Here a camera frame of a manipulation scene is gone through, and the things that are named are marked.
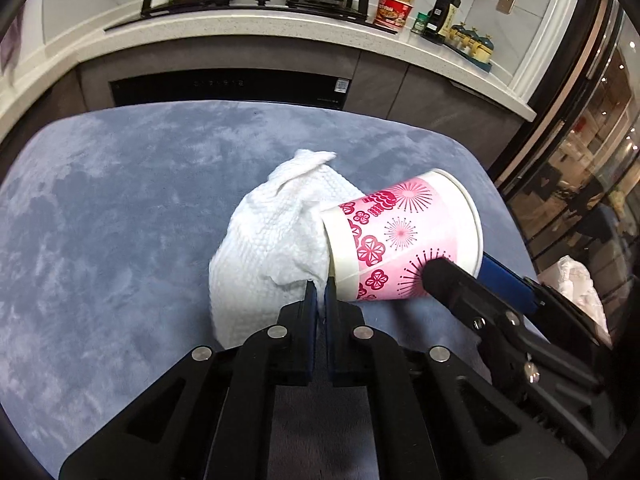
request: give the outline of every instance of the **soy sauce bottle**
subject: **soy sauce bottle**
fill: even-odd
[[[460,3],[460,0],[436,0],[422,37],[433,43],[443,44]]]

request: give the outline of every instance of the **gas stove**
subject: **gas stove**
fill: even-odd
[[[313,16],[324,16],[344,22],[357,23],[365,27],[396,34],[394,30],[367,22],[369,0],[286,0],[283,4],[274,4],[271,0],[255,0],[254,4],[240,3],[237,0],[143,0],[140,16],[118,23],[107,30],[123,27],[130,23],[172,16],[184,12],[200,10],[277,10],[296,12]]]

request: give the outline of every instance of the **white towel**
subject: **white towel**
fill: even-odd
[[[304,298],[307,280],[322,299],[330,256],[320,212],[363,196],[325,165],[334,157],[298,150],[234,211],[209,264],[211,313],[225,348],[276,323],[281,307]]]
[[[600,340],[611,346],[611,337],[607,327],[607,316],[593,286],[589,269],[570,256],[563,256],[551,267],[538,275],[545,285],[552,286],[581,311],[593,319],[598,327]]]

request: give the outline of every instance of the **kitchen counter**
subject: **kitchen counter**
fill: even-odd
[[[340,44],[389,56],[448,78],[527,121],[536,113],[496,76],[408,27],[397,36],[332,18],[277,10],[216,10],[158,17],[105,31],[135,17],[139,2],[121,6],[56,38],[0,78],[0,139],[30,106],[78,64],[135,46],[203,36],[279,36]]]

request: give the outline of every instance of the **gray cabinet door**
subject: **gray cabinet door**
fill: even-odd
[[[399,59],[363,50],[343,110],[386,119],[408,66]]]
[[[272,36],[209,36],[151,43],[82,63],[89,110],[113,108],[110,82],[201,68],[265,68],[352,79],[360,51],[321,41]]]
[[[456,139],[488,169],[524,120],[497,103],[410,66],[387,117]]]

